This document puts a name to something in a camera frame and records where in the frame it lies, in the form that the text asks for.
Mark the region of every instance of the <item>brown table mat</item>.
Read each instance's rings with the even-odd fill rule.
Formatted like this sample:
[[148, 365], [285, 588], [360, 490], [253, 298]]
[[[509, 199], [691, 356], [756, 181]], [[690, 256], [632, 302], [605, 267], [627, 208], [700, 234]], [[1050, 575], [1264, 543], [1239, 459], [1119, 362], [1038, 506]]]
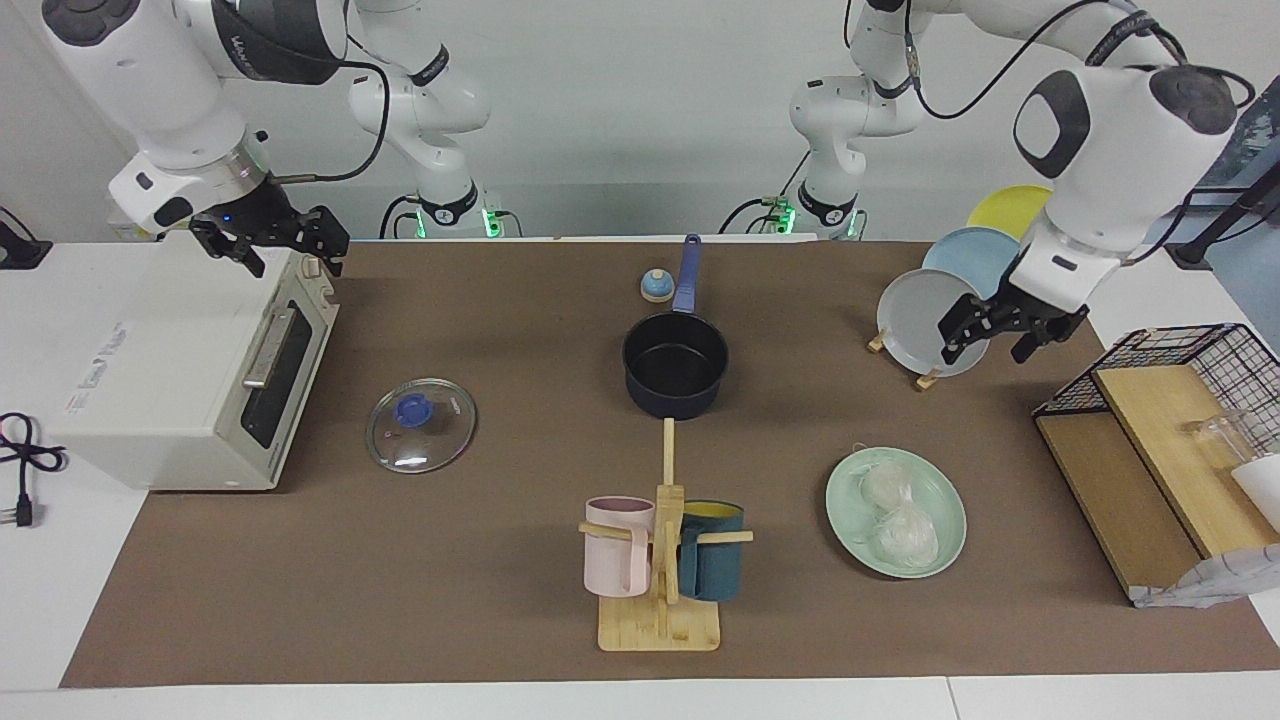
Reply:
[[[1101, 351], [1087, 329], [1015, 366], [913, 391], [863, 347], [922, 245], [705, 249], [699, 311], [730, 343], [677, 482], [746, 507], [742, 594], [708, 655], [604, 653], [582, 589], [582, 502], [653, 496], [662, 423], [620, 347], [640, 274], [678, 245], [357, 245], [280, 487], [147, 498], [64, 687], [1164, 673], [1280, 667], [1248, 601], [1134, 610], [1030, 413]], [[453, 379], [471, 450], [428, 475], [367, 456], [378, 398]], [[948, 570], [891, 580], [849, 556], [823, 492], [852, 443], [932, 460], [964, 498]]]

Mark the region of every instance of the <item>dish rack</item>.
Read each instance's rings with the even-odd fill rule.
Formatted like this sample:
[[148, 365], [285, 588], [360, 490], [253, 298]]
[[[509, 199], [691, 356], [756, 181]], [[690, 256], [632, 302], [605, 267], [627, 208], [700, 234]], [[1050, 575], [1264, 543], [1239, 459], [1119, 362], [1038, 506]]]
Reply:
[[1234, 323], [1133, 332], [1034, 413], [1139, 607], [1280, 587], [1280, 533], [1231, 478], [1235, 454], [1196, 432], [1226, 410], [1249, 413], [1256, 452], [1280, 451], [1280, 361]]

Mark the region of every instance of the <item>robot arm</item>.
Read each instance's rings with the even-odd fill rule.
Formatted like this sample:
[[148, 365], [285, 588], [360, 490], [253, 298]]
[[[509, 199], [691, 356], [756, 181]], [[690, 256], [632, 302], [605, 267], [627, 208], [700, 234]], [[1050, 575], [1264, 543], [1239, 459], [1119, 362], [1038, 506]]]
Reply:
[[[387, 142], [413, 169], [428, 237], [489, 234], [485, 191], [466, 155], [448, 136], [489, 122], [489, 99], [449, 64], [449, 51], [422, 31], [421, 0], [356, 0], [365, 50], [388, 65], [390, 113]], [[383, 88], [357, 78], [348, 94], [352, 114], [376, 133]]]
[[42, 14], [72, 77], [137, 140], [109, 187], [140, 227], [189, 218], [211, 256], [257, 275], [252, 246], [308, 252], [340, 274], [347, 232], [324, 206], [292, 208], [220, 82], [326, 81], [346, 53], [340, 0], [45, 0]]
[[961, 299], [940, 323], [948, 360], [1002, 332], [1025, 333], [1014, 350], [1018, 361], [1070, 337], [1093, 288], [1203, 176], [1235, 122], [1221, 73], [1184, 64], [1146, 13], [1124, 0], [1075, 5], [868, 0], [850, 44], [864, 74], [814, 81], [792, 100], [792, 122], [810, 140], [814, 160], [795, 190], [796, 227], [836, 236], [865, 167], [849, 142], [910, 132], [924, 115], [913, 86], [915, 41], [932, 15], [963, 13], [989, 33], [1024, 41], [1038, 32], [1037, 42], [1085, 63], [1047, 77], [1019, 110], [1019, 151], [1055, 182], [1055, 192], [1021, 238], [1000, 291]]

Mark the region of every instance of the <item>green plate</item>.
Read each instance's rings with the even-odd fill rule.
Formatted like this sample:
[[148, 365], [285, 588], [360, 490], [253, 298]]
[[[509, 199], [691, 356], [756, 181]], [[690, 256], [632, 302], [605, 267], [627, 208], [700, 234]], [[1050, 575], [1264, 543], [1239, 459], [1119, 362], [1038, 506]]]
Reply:
[[[911, 475], [911, 498], [933, 519], [938, 559], [925, 568], [906, 568], [882, 560], [872, 542], [877, 509], [861, 493], [863, 475], [877, 462], [893, 459]], [[864, 565], [893, 578], [928, 578], [946, 570], [964, 547], [968, 524], [964, 503], [951, 480], [932, 462], [896, 447], [868, 447], [845, 457], [827, 480], [827, 519], [840, 543]]]

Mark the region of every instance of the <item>blue plate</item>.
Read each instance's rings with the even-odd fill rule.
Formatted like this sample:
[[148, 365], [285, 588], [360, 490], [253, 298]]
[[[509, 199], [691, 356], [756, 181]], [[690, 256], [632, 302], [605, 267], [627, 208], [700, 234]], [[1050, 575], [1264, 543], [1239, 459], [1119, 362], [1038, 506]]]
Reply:
[[992, 228], [950, 232], [924, 255], [923, 268], [964, 278], [984, 300], [996, 295], [1000, 278], [1018, 256], [1018, 241]]

